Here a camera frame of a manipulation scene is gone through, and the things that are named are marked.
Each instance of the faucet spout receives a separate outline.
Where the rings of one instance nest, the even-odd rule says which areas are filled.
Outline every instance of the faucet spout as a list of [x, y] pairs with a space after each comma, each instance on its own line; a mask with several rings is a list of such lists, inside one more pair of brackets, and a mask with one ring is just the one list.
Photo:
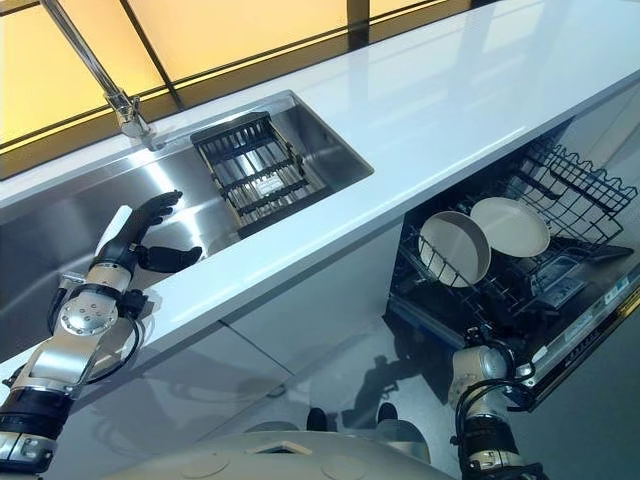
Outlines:
[[102, 87], [105, 99], [116, 113], [122, 133], [142, 140], [145, 145], [150, 144], [153, 133], [140, 113], [140, 98], [130, 98], [116, 85], [58, 0], [40, 0], [40, 3]]

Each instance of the wire rack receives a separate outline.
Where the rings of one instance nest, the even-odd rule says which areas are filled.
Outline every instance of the wire rack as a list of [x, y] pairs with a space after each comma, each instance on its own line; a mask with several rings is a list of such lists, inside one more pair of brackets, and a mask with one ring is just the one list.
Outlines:
[[514, 319], [535, 302], [532, 292], [548, 286], [545, 267], [564, 257], [578, 264], [596, 254], [622, 232], [615, 217], [638, 195], [635, 187], [609, 178], [604, 169], [594, 169], [591, 162], [561, 145], [535, 142], [519, 161], [509, 163], [497, 178], [484, 182], [490, 183], [490, 188], [470, 189], [448, 203], [448, 209], [468, 214], [478, 201], [495, 196], [523, 202], [547, 223], [549, 247], [531, 258], [494, 251], [489, 272], [472, 285], [420, 235], [421, 225], [406, 223], [395, 270], [396, 286], [401, 284], [398, 279], [408, 276], [413, 277], [414, 285], [416, 276], [417, 283], [446, 279], [448, 285], [461, 288], [444, 290], [484, 324], [493, 323], [496, 317]]
[[293, 213], [325, 188], [304, 168], [301, 155], [267, 112], [251, 112], [197, 132], [191, 141], [235, 216], [241, 236]]

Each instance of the kitchen sink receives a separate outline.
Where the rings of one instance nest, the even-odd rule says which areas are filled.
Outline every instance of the kitchen sink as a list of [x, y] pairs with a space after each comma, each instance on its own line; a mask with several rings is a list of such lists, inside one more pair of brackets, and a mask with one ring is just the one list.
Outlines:
[[[241, 241], [242, 225], [216, 187], [192, 135], [252, 112], [269, 114], [303, 167], [323, 185], [323, 197], [373, 172], [299, 98], [282, 92], [158, 138], [162, 146], [154, 150], [140, 148], [104, 159], [90, 171], [4, 207], [0, 361], [49, 335], [46, 312], [61, 275], [86, 272], [120, 205], [135, 208], [154, 195], [178, 189], [184, 196], [175, 213], [149, 231], [145, 244], [183, 250], [200, 246], [206, 258]], [[132, 288], [144, 289], [166, 276], [138, 269]]]

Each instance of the open dishwasher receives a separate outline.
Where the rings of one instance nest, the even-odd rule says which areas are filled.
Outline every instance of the open dishwasher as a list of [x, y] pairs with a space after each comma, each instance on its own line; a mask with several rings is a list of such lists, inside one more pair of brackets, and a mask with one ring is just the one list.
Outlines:
[[[638, 188], [558, 144], [567, 125], [409, 212], [388, 304], [454, 349], [501, 348], [520, 375], [528, 374], [524, 383], [536, 400], [526, 405], [530, 410], [640, 304]], [[493, 249], [487, 274], [476, 282], [421, 227], [439, 212], [470, 214], [491, 197], [533, 209], [550, 240], [532, 257]]]

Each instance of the white plate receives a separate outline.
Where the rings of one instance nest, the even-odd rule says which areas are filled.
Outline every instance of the white plate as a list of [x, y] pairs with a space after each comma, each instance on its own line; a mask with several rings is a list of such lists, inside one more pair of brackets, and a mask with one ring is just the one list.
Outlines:
[[440, 212], [430, 217], [420, 230], [418, 246], [422, 263], [431, 275], [451, 287], [477, 283], [491, 263], [487, 237], [460, 212]]
[[534, 257], [549, 246], [549, 228], [538, 213], [509, 198], [480, 200], [471, 209], [491, 248], [513, 257]]

